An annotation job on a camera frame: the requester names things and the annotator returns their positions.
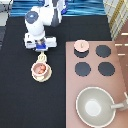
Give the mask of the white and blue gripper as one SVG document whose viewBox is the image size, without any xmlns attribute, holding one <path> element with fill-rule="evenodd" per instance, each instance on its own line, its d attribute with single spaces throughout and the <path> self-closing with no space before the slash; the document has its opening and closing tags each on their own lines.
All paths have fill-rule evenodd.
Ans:
<svg viewBox="0 0 128 128">
<path fill-rule="evenodd" d="M 35 51 L 37 51 L 37 52 L 42 52 L 42 51 L 47 51 L 47 47 L 46 47 L 46 45 L 45 44 L 42 44 L 42 45 L 36 45 L 36 49 L 35 49 Z"/>
</svg>

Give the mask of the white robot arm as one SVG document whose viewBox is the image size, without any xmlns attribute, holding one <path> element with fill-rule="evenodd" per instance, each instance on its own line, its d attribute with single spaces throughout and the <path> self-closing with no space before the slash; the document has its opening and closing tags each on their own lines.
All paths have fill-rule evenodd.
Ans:
<svg viewBox="0 0 128 128">
<path fill-rule="evenodd" d="M 24 37 L 25 47 L 35 51 L 47 51 L 56 47 L 56 38 L 45 35 L 45 26 L 58 26 L 65 12 L 65 0 L 44 0 L 43 6 L 33 6 L 25 15 L 28 30 Z"/>
</svg>

